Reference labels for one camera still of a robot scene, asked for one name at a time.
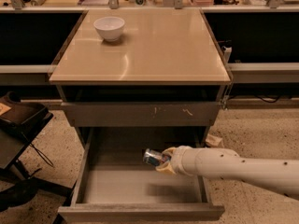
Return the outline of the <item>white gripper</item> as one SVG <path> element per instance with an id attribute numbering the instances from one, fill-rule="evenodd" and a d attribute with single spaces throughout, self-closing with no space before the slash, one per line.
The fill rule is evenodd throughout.
<path id="1" fill-rule="evenodd" d="M 170 163 L 166 162 L 156 166 L 155 170 L 166 175 L 191 175 L 191 173 L 184 167 L 183 161 L 185 153 L 189 150 L 192 150 L 192 148 L 187 146 L 167 148 L 163 151 L 163 154 L 171 157 Z"/>

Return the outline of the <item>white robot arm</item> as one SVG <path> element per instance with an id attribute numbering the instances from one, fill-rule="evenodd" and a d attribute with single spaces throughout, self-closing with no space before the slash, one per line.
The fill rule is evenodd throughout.
<path id="1" fill-rule="evenodd" d="M 240 157 L 228 148 L 170 147 L 169 161 L 156 170 L 169 175 L 199 175 L 208 179 L 238 180 L 299 200 L 299 160 Z"/>

